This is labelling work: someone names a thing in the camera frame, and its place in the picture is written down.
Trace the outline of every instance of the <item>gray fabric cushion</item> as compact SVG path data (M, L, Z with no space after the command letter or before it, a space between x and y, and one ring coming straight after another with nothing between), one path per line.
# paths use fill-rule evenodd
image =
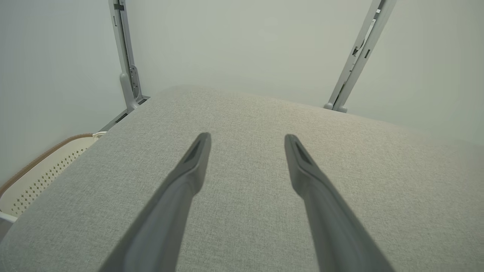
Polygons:
M152 97L69 166L0 245L7 271L95 271L201 132L179 271L317 270L284 135L296 134L397 270L483 269L484 147L271 98Z

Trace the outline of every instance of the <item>metal frame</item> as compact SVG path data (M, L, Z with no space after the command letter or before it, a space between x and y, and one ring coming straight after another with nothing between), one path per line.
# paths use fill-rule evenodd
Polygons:
M121 121L124 117L128 115L128 110L125 109L122 111L118 116L116 116L113 120L111 120L107 125L105 125L102 129L99 131L108 131L111 129L115 124L117 124L119 121Z
M350 53L350 56L346 61L345 67L343 68L338 82L336 83L334 91L331 94L328 103L324 105L324 108L340 112L347 112L348 109L344 106L345 102L348 99L351 90L355 86L356 81L360 77L360 74L363 71L363 68L368 58L371 56L371 52L373 51L373 48L375 48L381 32L383 31L383 28L385 27L388 18L390 17L390 14L395 7L396 1L397 0L372 1L370 9L368 10L366 18L363 22L362 28L360 29L360 33L358 34L358 38L356 39L355 45L353 46L354 49L352 49L352 52ZM375 25L373 26L373 29L370 32L366 43L364 43L362 48L359 48L358 46L361 46L361 44L364 42L364 38L372 23L373 18L375 17L377 9L380 9L380 13L378 14ZM351 69L351 67L353 66L353 62L356 58L356 52L360 50L361 54L364 57L359 57L353 69Z
M120 75L121 88L124 95L124 100L126 102L127 112L130 113L136 108L138 108L139 104L134 97L133 89L131 88L131 81L128 76L129 64L127 60L126 47L124 46L124 34L121 26L121 15L118 10L114 9L116 1L117 0L108 0L108 4L109 4L109 11L111 13L111 18L112 18L111 20L113 23L114 37L116 39L116 45L117 45L116 47L118 48L118 54L119 54L120 63L121 63L121 75Z
M138 76L138 69L135 66L135 58L133 56L133 47L131 45L131 35L129 33L129 24L128 24L128 14L127 14L127 7L125 0L117 0L118 4L115 4L115 9L117 9L120 13L120 20L121 20L121 28L124 38L124 48L126 51L127 57L127 64L130 73L130 84L133 89L133 95L136 101L139 103L144 98L141 94L141 86L139 83L139 76Z

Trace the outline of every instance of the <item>basket rim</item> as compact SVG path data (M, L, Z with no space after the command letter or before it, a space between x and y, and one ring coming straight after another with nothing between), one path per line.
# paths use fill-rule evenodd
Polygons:
M72 142L77 139L81 138L87 138L87 137L92 137L91 133L86 133L86 134L78 134L72 137L69 137L65 139L64 141L58 143L57 145L53 146L46 152L42 153L42 155L38 156L35 158L33 161L31 161L27 166L22 168L20 171L18 171L13 177L11 177L1 188L0 188L0 198L3 196L3 194L12 186L17 180L19 180L23 175L25 175L27 172L29 172L32 168L34 168L39 162L47 158L50 154L54 153L56 150L61 148L62 146L68 144L69 142Z

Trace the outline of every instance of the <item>gray plastic support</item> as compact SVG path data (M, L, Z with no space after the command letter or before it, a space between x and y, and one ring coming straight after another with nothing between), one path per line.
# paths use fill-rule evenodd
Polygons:
M304 200L320 271L393 271L336 188L299 139L286 135L294 191Z
M373 52L373 48L375 48L375 45L377 44L377 41L380 38L381 33L383 32L383 29L388 21L388 18L390 17L390 14L392 14L396 1L397 0L385 0L383 4L380 6L381 11L378 16L378 20L376 20L375 25L373 26L373 29L370 32L370 35L368 36L368 40L366 41L365 45L362 48L362 54L364 54L364 58L362 58L363 55L361 55L356 61L355 66L353 67L353 70L349 74L347 81L342 86L341 91L337 96L336 101L334 102L333 110L345 112L344 110L346 109L346 107L343 107L343 106L346 103L346 100L348 99L349 94L353 90L353 87L355 86L356 81L360 77L363 71L363 68L366 65L366 62L370 58L371 53Z
M211 136L201 133L106 259L102 272L175 271L188 211L202 188Z
M368 28L370 28L371 22L375 16L375 12L377 11L378 6L380 3L384 0L372 0L370 7L368 9L368 12L366 13L366 17L363 20L362 27L360 29L360 32L358 33L358 36L356 37L355 43L353 47L351 48L351 51L349 52L348 58L346 60L345 66L343 67L343 71L341 72L338 82L336 83L336 86L334 87L334 90L331 94L331 97L324 105L324 108L326 109L333 109L334 103L336 102L336 99L338 98L339 93L341 92L341 89L343 88L343 85L345 84L346 80L349 77L349 74L351 73L351 67L353 65L353 61L355 60L355 53L359 50L361 50L361 45L363 43L363 40L365 38L366 33L368 32Z
M139 83L139 76L138 70L135 66L135 58L133 55L133 46L131 45L131 34L129 33L129 24L128 24L128 11L126 7L125 0L119 0L119 6L122 7L119 9L120 19L121 19L121 26L122 26L122 35L124 37L124 48L126 51L126 56L128 58L128 66L129 72L131 75L131 86L133 90L133 96L135 97L137 102L143 100L143 95L141 93L141 85Z
M138 108L139 104L136 102L136 99L133 96L133 91L131 90L131 82L129 81L129 76L127 73L121 73L120 82L122 93L124 95L124 101L126 102L126 108L128 110L128 113L130 113Z

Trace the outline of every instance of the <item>white wall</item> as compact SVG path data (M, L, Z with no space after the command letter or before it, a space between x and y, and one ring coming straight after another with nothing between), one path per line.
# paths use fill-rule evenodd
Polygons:
M127 0L141 89L179 84L323 106L371 0Z
M484 144L484 1L399 0L348 113Z
M0 1L0 185L126 106L106 0Z

